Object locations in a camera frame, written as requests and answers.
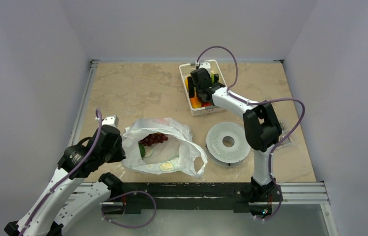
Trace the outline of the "dark red fake grapes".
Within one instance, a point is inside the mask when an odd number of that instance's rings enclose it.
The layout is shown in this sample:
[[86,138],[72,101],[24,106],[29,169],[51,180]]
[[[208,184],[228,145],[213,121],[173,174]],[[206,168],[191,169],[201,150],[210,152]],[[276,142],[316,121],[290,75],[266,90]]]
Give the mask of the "dark red fake grapes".
[[138,141],[139,145],[150,147],[155,144],[163,143],[169,138],[163,133],[152,133],[147,135],[145,138]]

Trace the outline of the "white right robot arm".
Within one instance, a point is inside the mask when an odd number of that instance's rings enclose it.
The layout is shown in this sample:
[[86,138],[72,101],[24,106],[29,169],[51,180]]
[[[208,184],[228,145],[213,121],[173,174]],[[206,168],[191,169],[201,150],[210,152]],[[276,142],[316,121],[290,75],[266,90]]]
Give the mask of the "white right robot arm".
[[272,152],[282,134],[282,128],[273,106],[267,102],[250,102],[234,94],[228,87],[215,81],[215,75],[198,67],[187,78],[191,95],[203,102],[224,108],[243,120],[245,138],[255,151],[255,169],[251,180],[251,193],[263,200],[276,187],[272,175]]

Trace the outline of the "white plastic bag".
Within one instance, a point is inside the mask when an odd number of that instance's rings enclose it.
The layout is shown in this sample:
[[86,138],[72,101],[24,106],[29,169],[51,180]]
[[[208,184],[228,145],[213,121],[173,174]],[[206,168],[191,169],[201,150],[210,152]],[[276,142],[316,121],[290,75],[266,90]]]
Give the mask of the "white plastic bag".
[[[138,141],[152,133],[163,133],[168,140],[152,145],[153,155],[141,158]],[[126,158],[121,161],[124,168],[145,174],[161,175],[183,172],[189,176],[201,177],[208,163],[204,149],[193,142],[189,126],[172,118],[141,118],[125,128],[122,147]],[[160,170],[160,164],[171,162],[172,172]]]

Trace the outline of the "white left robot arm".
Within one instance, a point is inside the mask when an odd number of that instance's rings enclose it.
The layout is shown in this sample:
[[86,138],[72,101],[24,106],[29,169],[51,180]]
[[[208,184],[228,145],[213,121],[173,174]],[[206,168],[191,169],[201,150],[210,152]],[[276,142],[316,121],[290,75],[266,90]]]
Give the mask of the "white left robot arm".
[[28,213],[9,222],[4,231],[9,236],[61,236],[70,225],[101,201],[121,197],[121,181],[113,174],[91,191],[71,203],[66,201],[84,180],[105,163],[125,159],[122,138],[116,124],[103,122],[92,137],[68,147],[57,163],[54,175]]

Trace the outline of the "yellow fake fruit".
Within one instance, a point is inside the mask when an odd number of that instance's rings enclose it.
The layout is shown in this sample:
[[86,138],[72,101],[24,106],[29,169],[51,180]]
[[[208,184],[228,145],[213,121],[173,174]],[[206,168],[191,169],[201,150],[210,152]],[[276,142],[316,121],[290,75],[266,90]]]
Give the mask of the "yellow fake fruit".
[[189,83],[188,83],[188,77],[184,80],[186,91],[189,92]]

